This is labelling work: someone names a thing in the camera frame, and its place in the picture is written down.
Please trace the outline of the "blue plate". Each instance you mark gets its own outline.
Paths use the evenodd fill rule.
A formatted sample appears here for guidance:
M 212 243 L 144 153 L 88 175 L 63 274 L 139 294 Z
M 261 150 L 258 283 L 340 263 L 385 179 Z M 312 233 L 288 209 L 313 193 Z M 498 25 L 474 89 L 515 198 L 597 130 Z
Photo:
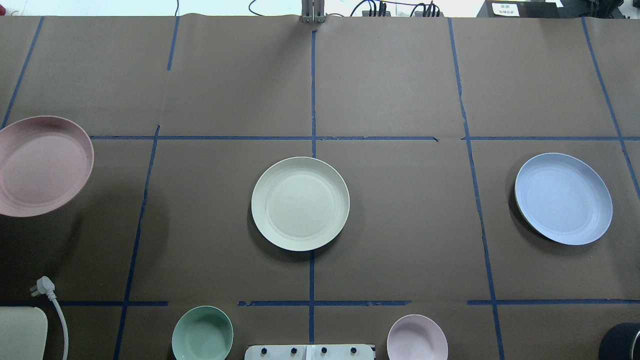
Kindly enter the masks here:
M 567 246 L 601 239 L 613 220 L 613 200 L 601 176 L 579 158 L 547 152 L 519 169 L 514 196 L 522 217 L 540 235 Z

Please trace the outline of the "pink plate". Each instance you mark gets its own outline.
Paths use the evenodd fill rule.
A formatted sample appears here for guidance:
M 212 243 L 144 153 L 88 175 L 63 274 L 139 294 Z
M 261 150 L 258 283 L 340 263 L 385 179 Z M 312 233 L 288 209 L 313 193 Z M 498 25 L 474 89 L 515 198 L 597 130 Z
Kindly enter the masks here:
M 53 115 L 28 117 L 0 132 L 0 212 L 16 218 L 48 214 L 87 184 L 95 152 L 87 132 Z

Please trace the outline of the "cream plate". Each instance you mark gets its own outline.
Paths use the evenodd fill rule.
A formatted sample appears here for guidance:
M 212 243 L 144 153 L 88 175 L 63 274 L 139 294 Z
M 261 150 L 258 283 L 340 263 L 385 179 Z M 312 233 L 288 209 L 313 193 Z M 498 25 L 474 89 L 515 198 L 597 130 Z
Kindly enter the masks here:
M 250 207 L 254 225 L 269 243 L 307 252 L 338 237 L 350 214 L 351 197 L 333 166 L 295 156 L 275 162 L 262 173 Z

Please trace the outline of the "pink bowl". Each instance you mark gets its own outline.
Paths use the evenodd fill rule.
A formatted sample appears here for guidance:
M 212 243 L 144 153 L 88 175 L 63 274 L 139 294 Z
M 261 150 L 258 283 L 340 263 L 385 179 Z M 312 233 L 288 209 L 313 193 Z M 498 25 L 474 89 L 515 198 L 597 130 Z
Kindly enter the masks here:
M 448 340 L 429 317 L 408 314 L 391 326 L 386 340 L 390 360 L 447 360 Z

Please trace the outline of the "green bowl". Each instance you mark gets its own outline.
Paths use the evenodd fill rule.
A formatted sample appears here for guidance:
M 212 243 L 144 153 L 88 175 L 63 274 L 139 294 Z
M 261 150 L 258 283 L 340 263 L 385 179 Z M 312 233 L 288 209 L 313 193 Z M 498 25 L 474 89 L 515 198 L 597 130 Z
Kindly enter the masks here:
M 215 306 L 188 310 L 174 326 L 171 347 L 176 360 L 225 360 L 234 341 L 233 323 Z

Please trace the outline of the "black box with label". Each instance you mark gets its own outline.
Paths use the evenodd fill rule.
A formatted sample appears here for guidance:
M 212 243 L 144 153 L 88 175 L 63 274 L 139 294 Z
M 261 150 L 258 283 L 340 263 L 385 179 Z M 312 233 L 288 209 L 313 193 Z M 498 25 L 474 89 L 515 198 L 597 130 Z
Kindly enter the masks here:
M 559 19 L 555 2 L 525 0 L 485 0 L 476 18 Z

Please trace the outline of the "cream toaster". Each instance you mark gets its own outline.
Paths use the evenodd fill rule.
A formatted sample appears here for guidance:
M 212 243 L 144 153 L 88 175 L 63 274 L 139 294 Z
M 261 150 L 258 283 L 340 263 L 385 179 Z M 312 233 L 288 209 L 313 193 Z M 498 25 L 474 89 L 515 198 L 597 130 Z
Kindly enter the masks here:
M 0 308 L 2 360 L 42 360 L 47 334 L 48 318 L 43 310 L 29 306 Z

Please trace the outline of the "dark blue pot with lid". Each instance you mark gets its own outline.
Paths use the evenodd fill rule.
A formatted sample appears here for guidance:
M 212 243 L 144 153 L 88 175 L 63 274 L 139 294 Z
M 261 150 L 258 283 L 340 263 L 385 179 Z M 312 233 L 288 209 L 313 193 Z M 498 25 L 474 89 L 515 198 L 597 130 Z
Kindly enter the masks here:
M 599 360 L 639 360 L 640 323 L 624 322 L 613 326 L 602 337 Z

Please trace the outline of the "aluminium frame post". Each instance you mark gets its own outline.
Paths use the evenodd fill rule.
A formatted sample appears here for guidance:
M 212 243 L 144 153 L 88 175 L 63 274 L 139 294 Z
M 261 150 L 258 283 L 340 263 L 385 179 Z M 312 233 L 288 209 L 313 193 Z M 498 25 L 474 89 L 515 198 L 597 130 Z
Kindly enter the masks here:
M 324 0 L 302 0 L 301 22 L 304 24 L 322 24 L 326 21 Z

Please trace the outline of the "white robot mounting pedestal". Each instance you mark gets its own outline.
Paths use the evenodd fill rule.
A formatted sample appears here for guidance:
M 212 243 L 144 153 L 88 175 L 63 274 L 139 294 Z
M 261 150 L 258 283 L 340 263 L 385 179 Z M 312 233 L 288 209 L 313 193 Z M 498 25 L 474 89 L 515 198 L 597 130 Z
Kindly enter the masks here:
M 372 344 L 262 344 L 251 345 L 245 360 L 375 360 Z

